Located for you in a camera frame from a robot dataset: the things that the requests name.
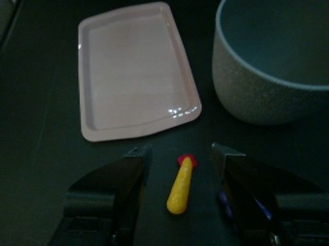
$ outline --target mug rim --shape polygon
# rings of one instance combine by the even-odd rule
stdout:
[[[222,31],[222,22],[221,22],[221,13],[222,13],[222,9],[225,6],[225,3],[230,1],[230,0],[222,0],[217,9],[217,13],[216,13],[216,32],[218,33],[218,37],[221,38],[222,44],[228,50],[228,52],[230,53],[230,55],[233,56],[234,60],[249,70],[252,71],[254,74],[257,74],[260,77],[262,77],[265,80],[272,81],[273,83],[278,84],[278,85],[284,85],[292,88],[297,88],[297,89],[303,89],[303,90],[316,90],[316,91],[327,91],[329,90],[329,85],[324,86],[324,85],[307,85],[307,84],[299,84],[293,81],[281,79],[273,75],[270,75],[269,73],[264,72],[262,70],[260,70],[257,67],[254,67],[253,65],[250,65],[245,59],[238,55],[238,53],[236,52],[236,50],[233,49],[232,45],[229,44],[224,31]]]

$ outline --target white tray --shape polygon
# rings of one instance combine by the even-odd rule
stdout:
[[[170,7],[106,12],[79,26],[82,134],[90,141],[154,134],[202,110]]]

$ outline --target red tip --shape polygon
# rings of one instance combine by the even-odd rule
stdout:
[[[196,168],[196,166],[198,165],[198,161],[197,161],[197,159],[194,158],[194,156],[190,155],[190,154],[185,154],[185,155],[180,156],[180,158],[178,158],[180,165],[182,164],[182,161],[184,161],[185,158],[190,158],[192,163],[193,163],[193,167]]]

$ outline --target speckled ceramic mug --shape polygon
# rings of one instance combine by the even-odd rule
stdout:
[[[216,16],[214,88],[257,125],[329,105],[329,1],[224,0]]]

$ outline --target dark table surface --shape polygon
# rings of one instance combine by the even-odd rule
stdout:
[[[0,50],[0,245],[47,245],[62,219],[70,185],[135,146],[151,145],[153,163],[135,245],[238,245],[217,206],[214,141],[284,167],[327,190],[329,113],[260,127],[224,109],[213,85],[214,15],[218,1],[173,0],[174,18],[204,111],[200,118],[155,135],[91,143],[81,130],[78,26],[138,0],[23,0]],[[166,200],[177,157],[193,153],[188,212],[173,216]]]

